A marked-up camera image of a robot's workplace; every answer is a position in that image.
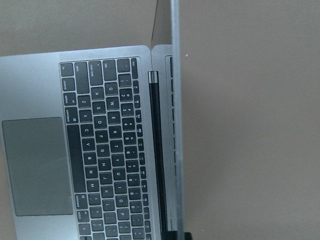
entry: laptop keyboard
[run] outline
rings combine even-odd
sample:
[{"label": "laptop keyboard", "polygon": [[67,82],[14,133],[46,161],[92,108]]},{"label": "laptop keyboard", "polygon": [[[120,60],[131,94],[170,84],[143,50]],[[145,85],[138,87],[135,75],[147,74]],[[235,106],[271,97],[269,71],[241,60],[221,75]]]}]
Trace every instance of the laptop keyboard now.
[{"label": "laptop keyboard", "polygon": [[151,240],[137,60],[60,64],[81,240]]}]

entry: gray trackpad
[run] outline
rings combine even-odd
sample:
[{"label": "gray trackpad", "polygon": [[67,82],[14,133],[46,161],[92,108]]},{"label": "gray trackpad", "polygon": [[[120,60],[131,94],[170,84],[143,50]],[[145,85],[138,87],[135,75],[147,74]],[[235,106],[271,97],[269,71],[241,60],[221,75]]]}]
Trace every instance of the gray trackpad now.
[{"label": "gray trackpad", "polygon": [[3,121],[17,216],[73,214],[60,117]]}]

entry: black space bar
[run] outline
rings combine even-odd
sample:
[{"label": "black space bar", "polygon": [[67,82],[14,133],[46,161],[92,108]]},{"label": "black space bar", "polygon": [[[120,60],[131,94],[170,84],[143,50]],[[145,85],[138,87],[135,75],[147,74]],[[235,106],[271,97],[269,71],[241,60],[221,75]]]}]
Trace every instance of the black space bar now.
[{"label": "black space bar", "polygon": [[84,164],[82,161],[82,151],[80,142],[80,131],[78,125],[68,125],[68,144],[73,178],[73,188],[75,193],[86,192],[86,182],[84,174]]}]

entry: laptop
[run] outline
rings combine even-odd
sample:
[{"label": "laptop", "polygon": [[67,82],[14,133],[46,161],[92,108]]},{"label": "laptop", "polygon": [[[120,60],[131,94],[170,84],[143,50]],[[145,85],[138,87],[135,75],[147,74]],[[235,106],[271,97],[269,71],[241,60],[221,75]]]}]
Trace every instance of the laptop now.
[{"label": "laptop", "polygon": [[0,57],[18,240],[184,239],[178,10],[151,47]]}]

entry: trackpad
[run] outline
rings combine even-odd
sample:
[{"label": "trackpad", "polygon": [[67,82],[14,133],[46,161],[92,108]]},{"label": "trackpad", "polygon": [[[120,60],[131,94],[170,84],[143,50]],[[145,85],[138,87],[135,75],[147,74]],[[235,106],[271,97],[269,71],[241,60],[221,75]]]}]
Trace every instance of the trackpad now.
[{"label": "trackpad", "polygon": [[2,122],[17,216],[73,214],[61,117]]}]

